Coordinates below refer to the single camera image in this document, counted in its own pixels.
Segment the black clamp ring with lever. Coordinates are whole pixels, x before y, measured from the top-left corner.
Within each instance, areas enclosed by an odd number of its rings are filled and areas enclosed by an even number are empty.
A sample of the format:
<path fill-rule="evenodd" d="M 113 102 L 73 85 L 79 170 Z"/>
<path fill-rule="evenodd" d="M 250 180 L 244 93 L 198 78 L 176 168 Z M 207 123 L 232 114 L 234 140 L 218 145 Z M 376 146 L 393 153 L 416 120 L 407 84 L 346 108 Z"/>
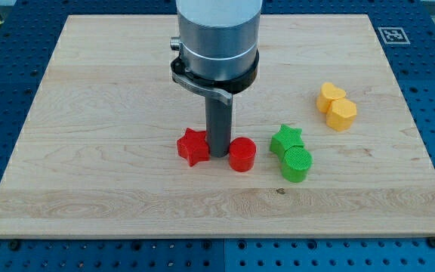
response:
<path fill-rule="evenodd" d="M 225 81 L 204 79 L 193 74 L 186 68 L 180 57 L 176 57 L 171 62 L 170 67 L 172 80 L 175 83 L 194 94 L 217 100 L 229 106 L 232 103 L 233 95 L 244 91 L 255 81 L 258 64 L 259 51 L 256 51 L 255 59 L 249 70 L 235 79 Z"/>

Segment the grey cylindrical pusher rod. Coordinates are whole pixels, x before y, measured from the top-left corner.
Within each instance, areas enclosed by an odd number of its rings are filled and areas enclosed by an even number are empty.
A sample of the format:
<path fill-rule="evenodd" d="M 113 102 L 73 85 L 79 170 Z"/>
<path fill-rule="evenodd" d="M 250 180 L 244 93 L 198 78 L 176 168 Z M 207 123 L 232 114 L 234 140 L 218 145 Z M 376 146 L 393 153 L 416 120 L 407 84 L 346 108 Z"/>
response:
<path fill-rule="evenodd" d="M 206 98 L 205 117 L 210 155 L 218 158 L 226 156 L 231 139 L 232 105 Z"/>

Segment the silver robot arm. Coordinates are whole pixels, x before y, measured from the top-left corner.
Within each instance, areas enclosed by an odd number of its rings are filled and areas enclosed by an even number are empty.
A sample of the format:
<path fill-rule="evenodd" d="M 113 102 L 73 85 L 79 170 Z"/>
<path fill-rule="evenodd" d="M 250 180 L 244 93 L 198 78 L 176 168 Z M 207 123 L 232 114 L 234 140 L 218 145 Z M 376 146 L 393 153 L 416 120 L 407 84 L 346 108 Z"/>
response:
<path fill-rule="evenodd" d="M 178 56 L 172 79 L 205 99 L 205 139 L 213 157 L 229 152 L 233 97 L 253 84 L 260 55 L 262 0 L 180 0 L 179 33 L 171 38 Z"/>

